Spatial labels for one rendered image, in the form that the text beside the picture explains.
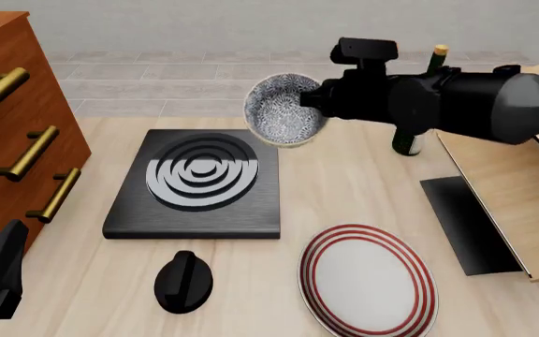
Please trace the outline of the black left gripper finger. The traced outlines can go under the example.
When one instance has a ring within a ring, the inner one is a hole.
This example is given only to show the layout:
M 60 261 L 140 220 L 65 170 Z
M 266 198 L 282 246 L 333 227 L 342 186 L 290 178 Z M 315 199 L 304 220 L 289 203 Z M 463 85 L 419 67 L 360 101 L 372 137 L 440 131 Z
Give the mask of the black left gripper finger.
M 0 233 L 0 288 L 22 293 L 22 258 L 29 229 L 18 220 L 10 221 Z

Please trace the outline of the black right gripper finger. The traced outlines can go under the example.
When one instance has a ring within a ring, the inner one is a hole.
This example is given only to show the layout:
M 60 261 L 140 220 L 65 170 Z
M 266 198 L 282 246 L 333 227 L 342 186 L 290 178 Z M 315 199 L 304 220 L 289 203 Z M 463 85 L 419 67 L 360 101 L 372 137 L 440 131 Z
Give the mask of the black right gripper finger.
M 324 115 L 326 106 L 324 89 L 319 87 L 308 92 L 301 92 L 299 95 L 299 105 L 304 108 L 315 109 Z

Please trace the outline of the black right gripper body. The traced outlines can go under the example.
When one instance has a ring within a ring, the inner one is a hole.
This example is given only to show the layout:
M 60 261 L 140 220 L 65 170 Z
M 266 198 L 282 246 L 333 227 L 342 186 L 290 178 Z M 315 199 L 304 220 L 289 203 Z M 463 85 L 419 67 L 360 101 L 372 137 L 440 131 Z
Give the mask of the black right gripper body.
M 327 97 L 319 109 L 324 117 L 391 123 L 387 111 L 390 89 L 386 69 L 346 69 L 338 79 L 322 82 Z

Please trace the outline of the blue white patterned bowl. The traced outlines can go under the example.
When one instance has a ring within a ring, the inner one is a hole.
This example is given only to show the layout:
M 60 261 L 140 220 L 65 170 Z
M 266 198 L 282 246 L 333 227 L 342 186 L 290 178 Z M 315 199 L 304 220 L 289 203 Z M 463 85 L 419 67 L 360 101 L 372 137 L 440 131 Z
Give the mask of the blue white patterned bowl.
M 281 73 L 257 83 L 244 99 L 247 128 L 268 145 L 297 148 L 310 142 L 328 123 L 317 109 L 300 105 L 300 94 L 320 83 L 305 75 Z

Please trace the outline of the flat black stove plate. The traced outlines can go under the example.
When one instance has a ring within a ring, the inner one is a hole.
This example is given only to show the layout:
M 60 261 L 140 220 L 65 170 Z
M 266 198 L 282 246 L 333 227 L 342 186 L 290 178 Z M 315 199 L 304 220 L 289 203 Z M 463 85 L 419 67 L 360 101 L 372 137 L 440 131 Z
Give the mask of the flat black stove plate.
M 247 130 L 151 129 L 103 224 L 107 239 L 277 239 L 278 150 Z

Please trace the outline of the round black stove knob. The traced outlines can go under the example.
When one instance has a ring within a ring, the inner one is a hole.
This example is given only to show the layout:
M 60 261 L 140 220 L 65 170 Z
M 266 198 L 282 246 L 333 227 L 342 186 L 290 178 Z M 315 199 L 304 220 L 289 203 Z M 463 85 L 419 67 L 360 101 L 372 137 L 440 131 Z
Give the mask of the round black stove knob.
M 210 266 L 194 252 L 179 251 L 158 272 L 153 292 L 165 311 L 188 314 L 207 301 L 212 288 Z

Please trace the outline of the small black plate on stalk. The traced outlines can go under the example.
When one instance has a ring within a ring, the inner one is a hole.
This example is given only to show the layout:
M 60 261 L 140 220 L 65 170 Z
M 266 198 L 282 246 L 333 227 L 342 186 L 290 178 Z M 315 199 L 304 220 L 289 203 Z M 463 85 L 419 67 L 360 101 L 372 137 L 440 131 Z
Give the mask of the small black plate on stalk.
M 341 37 L 330 53 L 333 64 L 356 66 L 373 75 L 385 75 L 386 63 L 399 57 L 395 41 Z

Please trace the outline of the dark green wine bottle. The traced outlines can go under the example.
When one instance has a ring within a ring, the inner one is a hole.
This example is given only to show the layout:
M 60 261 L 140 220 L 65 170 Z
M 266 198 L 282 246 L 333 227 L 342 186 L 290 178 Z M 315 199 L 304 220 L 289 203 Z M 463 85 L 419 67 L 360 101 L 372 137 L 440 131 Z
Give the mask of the dark green wine bottle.
M 434 47 L 430 58 L 427 74 L 433 74 L 437 69 L 444 65 L 449 47 L 445 44 L 438 44 Z M 420 153 L 423 145 L 423 135 L 413 136 L 406 131 L 396 128 L 391 142 L 392 149 L 404 156 L 415 156 Z

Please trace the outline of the wooden cabinet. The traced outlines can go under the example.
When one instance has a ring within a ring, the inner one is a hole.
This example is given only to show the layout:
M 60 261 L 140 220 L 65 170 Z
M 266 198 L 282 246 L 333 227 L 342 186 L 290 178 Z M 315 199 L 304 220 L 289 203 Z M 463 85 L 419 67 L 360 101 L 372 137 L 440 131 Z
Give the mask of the wooden cabinet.
M 35 141 L 30 131 L 55 125 L 60 134 L 20 182 L 0 176 L 0 232 L 12 220 L 22 221 L 34 240 L 46 225 L 25 213 L 42 210 L 60 184 L 52 176 L 81 169 L 91 151 L 58 81 L 22 11 L 0 11 L 0 73 L 16 67 L 29 80 L 0 103 L 0 168 L 9 168 Z

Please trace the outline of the pale wooden rack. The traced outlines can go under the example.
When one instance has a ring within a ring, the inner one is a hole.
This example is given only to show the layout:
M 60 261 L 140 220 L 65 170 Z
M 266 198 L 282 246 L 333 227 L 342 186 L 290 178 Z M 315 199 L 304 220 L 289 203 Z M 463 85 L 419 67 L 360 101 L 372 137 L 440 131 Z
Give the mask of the pale wooden rack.
M 436 136 L 459 174 L 421 186 L 464 273 L 522 271 L 539 282 L 539 137 L 501 145 Z

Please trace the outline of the white plate with red rings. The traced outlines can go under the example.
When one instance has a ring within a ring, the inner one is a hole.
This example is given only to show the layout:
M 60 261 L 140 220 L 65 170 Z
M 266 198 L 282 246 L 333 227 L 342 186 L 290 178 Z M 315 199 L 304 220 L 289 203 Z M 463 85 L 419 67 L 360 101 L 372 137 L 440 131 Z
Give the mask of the white plate with red rings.
M 417 252 L 379 227 L 344 224 L 302 250 L 299 291 L 334 337 L 427 337 L 435 324 L 435 278 Z

